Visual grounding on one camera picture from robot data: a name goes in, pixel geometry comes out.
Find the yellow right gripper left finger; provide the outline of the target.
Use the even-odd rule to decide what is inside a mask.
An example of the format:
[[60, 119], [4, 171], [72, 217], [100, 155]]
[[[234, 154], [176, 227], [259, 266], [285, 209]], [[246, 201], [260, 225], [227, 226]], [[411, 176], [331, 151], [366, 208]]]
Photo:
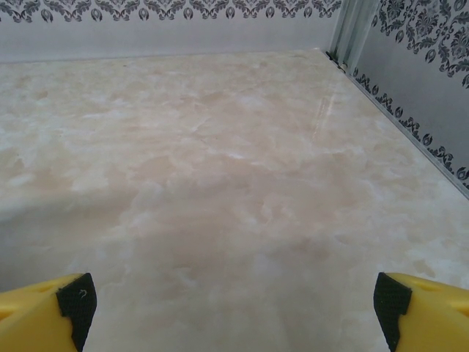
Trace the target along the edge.
[[97, 308], [90, 273], [1, 293], [1, 350], [82, 351]]

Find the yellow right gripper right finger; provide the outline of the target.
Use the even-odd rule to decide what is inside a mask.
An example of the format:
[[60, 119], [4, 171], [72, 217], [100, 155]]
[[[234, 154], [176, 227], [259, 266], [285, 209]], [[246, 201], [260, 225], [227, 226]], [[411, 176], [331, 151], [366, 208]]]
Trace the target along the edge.
[[374, 311], [390, 351], [468, 351], [468, 291], [380, 272]]

